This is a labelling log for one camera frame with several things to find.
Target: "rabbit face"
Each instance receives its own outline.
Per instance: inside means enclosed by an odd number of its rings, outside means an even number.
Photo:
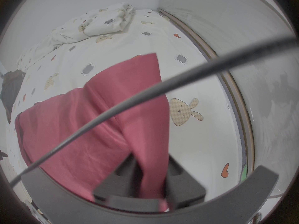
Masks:
[[[202,121],[203,116],[200,113],[192,111],[191,109],[197,106],[198,99],[195,98],[192,100],[190,105],[187,105],[185,102],[179,99],[171,99],[169,103],[170,116],[176,126],[184,124],[190,117],[190,115],[196,117],[198,120]]]

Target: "cable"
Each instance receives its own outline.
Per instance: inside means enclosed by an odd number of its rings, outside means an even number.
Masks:
[[[254,46],[249,46],[244,49],[241,49],[237,52],[229,53],[224,55],[216,60],[212,60],[203,65],[199,65],[195,68],[192,68],[180,75],[172,77],[166,81],[160,82],[153,85],[152,87],[132,96],[129,99],[117,104],[111,109],[100,114],[98,117],[88,122],[86,125],[82,126],[75,133],[69,136],[66,140],[52,149],[50,152],[46,153],[40,159],[36,160],[30,166],[28,166],[24,171],[17,175],[11,182],[11,187],[14,187],[20,180],[21,176],[30,172],[31,170],[37,168],[48,158],[53,156],[59,150],[70,144],[72,141],[91,130],[95,126],[104,122],[105,120],[117,115],[133,106],[141,104],[145,101],[163,95],[169,91],[180,88],[184,85],[190,84],[197,80],[203,79],[215,73],[219,73],[236,66],[245,64],[247,62],[254,61],[258,58],[262,58],[268,55],[271,55],[275,52],[282,52],[290,48],[298,47],[299,41],[295,37],[279,38],[273,39],[267,42],[263,42]]]

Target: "blanket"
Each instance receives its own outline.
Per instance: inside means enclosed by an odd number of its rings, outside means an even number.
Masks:
[[[36,103],[15,120],[26,164],[102,112],[160,81],[156,55],[137,56],[103,70],[83,88]],[[133,152],[143,171],[139,196],[162,198],[169,121],[168,100],[162,95],[96,126],[41,167],[71,192],[93,200],[93,189]]]
[[[17,60],[25,71],[64,43],[85,40],[94,35],[122,31],[132,18],[133,6],[127,2],[91,10],[52,30],[41,42],[24,51]]]

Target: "bed sheet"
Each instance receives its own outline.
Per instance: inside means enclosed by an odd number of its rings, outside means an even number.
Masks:
[[[30,66],[14,104],[12,120],[36,102],[83,87],[102,70],[149,53],[157,54],[162,81],[206,62],[198,48],[167,17],[150,9],[133,10],[123,31],[65,43]],[[206,200],[228,191],[239,181],[241,143],[234,113],[227,105],[229,101],[219,79],[212,76],[166,96],[173,110],[170,154],[207,188]],[[176,116],[177,106],[184,108],[185,116]],[[14,122],[7,126],[7,149],[9,161],[19,174],[27,166],[19,150]]]

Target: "pink cloth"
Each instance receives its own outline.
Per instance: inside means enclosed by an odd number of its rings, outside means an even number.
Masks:
[[[148,54],[103,70],[83,88],[36,103],[15,120],[25,162],[36,161],[102,112],[160,81],[157,57]],[[41,167],[92,201],[93,189],[132,151],[144,174],[139,196],[162,198],[168,140],[169,104],[163,95],[96,126]]]

